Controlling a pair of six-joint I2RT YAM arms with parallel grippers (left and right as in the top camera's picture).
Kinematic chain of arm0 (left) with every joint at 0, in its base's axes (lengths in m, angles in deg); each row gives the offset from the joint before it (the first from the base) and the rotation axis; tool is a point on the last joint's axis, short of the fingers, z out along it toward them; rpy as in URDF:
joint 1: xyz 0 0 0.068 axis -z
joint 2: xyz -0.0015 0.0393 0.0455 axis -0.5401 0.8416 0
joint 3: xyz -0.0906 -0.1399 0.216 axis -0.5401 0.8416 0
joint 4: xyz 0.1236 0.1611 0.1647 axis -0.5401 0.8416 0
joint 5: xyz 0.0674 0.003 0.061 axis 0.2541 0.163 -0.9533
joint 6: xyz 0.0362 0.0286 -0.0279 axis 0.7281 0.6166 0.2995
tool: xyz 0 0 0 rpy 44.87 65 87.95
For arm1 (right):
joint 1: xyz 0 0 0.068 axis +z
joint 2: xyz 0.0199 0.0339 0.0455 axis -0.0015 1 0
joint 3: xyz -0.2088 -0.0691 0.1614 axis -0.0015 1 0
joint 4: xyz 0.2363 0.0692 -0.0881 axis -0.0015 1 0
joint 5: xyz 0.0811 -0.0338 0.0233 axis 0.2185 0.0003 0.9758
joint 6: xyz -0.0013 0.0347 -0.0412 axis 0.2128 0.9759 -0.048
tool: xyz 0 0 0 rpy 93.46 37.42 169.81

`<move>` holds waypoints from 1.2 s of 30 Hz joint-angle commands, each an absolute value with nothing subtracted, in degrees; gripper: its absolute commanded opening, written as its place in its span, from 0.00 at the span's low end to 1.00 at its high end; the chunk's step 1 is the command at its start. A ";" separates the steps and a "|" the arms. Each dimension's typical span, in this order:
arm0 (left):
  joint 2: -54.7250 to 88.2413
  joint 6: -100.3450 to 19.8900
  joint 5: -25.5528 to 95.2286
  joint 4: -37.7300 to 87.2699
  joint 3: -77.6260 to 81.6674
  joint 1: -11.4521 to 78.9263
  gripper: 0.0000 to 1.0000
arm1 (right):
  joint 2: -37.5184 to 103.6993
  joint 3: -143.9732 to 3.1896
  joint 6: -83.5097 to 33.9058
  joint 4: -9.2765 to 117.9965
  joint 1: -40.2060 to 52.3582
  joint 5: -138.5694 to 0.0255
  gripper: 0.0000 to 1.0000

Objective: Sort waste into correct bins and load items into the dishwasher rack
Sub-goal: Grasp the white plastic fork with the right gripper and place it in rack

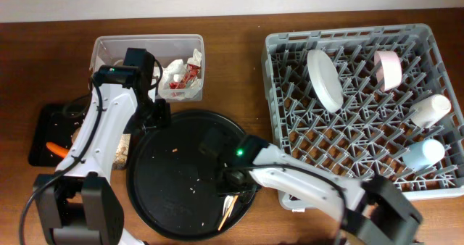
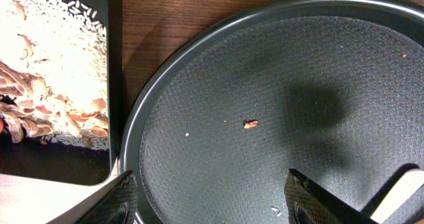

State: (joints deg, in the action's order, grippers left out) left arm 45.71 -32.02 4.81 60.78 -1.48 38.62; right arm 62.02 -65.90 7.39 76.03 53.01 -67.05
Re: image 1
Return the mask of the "red snack wrapper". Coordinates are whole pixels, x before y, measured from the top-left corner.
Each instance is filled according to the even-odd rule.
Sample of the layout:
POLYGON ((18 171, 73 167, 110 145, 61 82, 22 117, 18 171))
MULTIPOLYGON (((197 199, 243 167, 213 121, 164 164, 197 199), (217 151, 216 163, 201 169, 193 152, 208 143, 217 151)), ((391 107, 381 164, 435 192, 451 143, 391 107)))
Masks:
POLYGON ((192 64, 185 65, 185 73, 169 84, 170 89, 185 89, 189 88, 198 78, 198 74, 201 72, 201 67, 192 64))

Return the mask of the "orange carrot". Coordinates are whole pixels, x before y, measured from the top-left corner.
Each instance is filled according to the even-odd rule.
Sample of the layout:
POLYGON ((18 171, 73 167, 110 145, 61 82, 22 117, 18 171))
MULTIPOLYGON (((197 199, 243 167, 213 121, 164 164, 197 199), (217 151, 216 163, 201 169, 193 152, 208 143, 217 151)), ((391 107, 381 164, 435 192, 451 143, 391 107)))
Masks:
POLYGON ((46 148, 53 154, 56 154, 58 157, 65 158, 69 152, 68 149, 61 147, 53 142, 47 142, 46 148))

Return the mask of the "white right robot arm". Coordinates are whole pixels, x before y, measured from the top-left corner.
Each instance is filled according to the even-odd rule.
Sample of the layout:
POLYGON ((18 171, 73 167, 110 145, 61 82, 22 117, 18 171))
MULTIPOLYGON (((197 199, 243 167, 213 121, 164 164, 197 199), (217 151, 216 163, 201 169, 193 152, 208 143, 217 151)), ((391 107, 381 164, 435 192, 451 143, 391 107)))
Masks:
POLYGON ((253 135, 220 147, 216 183, 222 195, 253 194, 260 187, 288 193, 337 220, 351 244, 412 244, 423 222, 387 178, 328 173, 253 135))

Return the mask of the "white plastic fork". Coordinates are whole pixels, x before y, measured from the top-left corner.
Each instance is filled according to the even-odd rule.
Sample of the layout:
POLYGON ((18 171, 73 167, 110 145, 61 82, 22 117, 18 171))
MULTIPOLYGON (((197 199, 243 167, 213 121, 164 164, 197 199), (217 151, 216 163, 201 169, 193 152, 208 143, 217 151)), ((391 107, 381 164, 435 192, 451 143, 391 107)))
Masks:
POLYGON ((230 209, 231 211, 227 214, 227 217, 230 217, 231 216, 231 212, 233 210, 233 207, 234 207, 234 196, 227 196, 224 200, 224 203, 223 203, 223 216, 225 216, 226 212, 230 209))

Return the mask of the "wooden chopstick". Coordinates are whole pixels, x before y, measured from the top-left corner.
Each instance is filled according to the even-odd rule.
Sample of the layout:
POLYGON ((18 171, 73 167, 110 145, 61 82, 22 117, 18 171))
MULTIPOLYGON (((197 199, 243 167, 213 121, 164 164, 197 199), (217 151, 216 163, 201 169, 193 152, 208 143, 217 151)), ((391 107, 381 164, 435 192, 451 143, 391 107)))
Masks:
MULTIPOLYGON (((234 196, 234 200, 233 200, 234 205, 235 205, 235 203, 237 202, 238 197, 239 197, 238 195, 235 195, 235 196, 234 196)), ((222 216, 222 219, 221 219, 221 221, 220 221, 220 224, 219 224, 219 226, 218 226, 218 228, 217 228, 218 231, 220 231, 220 230, 222 229, 222 227, 224 226, 225 221, 228 219, 227 214, 228 214, 230 211, 231 211, 231 210, 229 209, 229 210, 226 212, 225 216, 222 216)))

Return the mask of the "grey round plate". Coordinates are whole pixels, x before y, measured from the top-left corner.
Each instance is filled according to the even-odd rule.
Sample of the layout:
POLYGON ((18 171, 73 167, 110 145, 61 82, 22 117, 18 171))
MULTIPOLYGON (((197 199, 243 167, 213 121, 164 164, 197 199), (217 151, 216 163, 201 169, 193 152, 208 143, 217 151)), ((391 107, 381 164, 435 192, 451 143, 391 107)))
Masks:
POLYGON ((330 113, 341 109, 344 98, 341 82, 331 58, 320 49, 312 49, 307 53, 307 69, 315 93, 330 113))

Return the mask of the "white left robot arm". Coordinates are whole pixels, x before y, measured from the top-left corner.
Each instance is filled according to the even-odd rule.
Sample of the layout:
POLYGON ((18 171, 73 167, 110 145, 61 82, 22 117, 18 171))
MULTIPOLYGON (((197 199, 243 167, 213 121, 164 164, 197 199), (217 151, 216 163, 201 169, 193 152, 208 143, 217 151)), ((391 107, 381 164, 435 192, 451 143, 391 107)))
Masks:
POLYGON ((170 105, 134 86, 95 86, 80 132, 53 174, 40 174, 28 200, 35 204, 48 244, 140 244, 124 228, 124 212, 110 185, 125 131, 170 122, 170 105))

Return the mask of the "white cup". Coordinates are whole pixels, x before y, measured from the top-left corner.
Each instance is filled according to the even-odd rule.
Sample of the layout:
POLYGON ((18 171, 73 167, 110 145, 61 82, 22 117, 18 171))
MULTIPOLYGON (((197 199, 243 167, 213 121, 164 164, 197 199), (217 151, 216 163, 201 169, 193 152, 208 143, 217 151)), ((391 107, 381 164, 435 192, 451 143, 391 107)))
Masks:
POLYGON ((448 114, 451 108, 451 101, 446 96, 434 94, 411 106, 414 111, 411 120, 418 127, 430 128, 448 114))

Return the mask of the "white tissue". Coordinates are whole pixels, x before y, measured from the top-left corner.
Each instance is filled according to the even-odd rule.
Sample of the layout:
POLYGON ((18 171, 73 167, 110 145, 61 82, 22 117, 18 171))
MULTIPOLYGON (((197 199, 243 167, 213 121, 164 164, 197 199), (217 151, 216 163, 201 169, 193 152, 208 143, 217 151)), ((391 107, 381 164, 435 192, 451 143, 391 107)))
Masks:
POLYGON ((186 62, 182 59, 173 60, 167 67, 163 67, 163 74, 160 78, 160 68, 154 67, 154 74, 152 82, 157 82, 160 78, 158 88, 149 91, 149 96, 155 100, 156 98, 163 98, 167 101, 193 101, 200 97, 202 91, 203 80, 202 80, 202 60, 203 55, 195 49, 191 57, 186 62), (198 74, 197 80, 189 87, 185 89, 170 89, 169 84, 177 78, 178 75, 182 76, 185 73, 185 65, 192 64, 201 67, 201 72, 198 74))

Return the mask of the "pile of rice and shells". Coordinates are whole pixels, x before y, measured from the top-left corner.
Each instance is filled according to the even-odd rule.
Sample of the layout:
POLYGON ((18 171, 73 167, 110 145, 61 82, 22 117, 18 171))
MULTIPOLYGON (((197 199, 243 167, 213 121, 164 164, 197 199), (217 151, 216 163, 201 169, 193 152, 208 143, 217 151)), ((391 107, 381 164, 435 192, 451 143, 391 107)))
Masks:
POLYGON ((129 146, 131 141, 131 134, 123 134, 113 159, 112 169, 123 170, 128 161, 129 146))

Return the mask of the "pink bowl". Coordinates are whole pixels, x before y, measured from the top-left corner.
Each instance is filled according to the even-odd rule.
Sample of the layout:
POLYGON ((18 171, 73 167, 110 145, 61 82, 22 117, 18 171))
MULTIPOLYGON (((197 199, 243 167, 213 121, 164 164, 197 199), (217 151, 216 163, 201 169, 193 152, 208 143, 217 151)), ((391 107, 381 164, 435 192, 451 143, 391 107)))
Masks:
POLYGON ((376 51, 374 65, 377 64, 381 65, 376 71, 378 83, 383 83, 380 90, 385 92, 398 87, 402 82, 402 67, 397 53, 394 51, 376 51))

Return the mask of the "light blue cup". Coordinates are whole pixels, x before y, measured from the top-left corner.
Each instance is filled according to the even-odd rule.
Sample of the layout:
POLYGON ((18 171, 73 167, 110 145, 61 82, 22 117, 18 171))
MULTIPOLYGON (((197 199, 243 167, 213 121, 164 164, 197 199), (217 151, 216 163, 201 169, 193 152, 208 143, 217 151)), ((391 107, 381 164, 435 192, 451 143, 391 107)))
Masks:
POLYGON ((436 164, 444 158, 443 144, 435 139, 426 139, 407 147, 409 149, 402 159, 411 170, 419 171, 436 164))

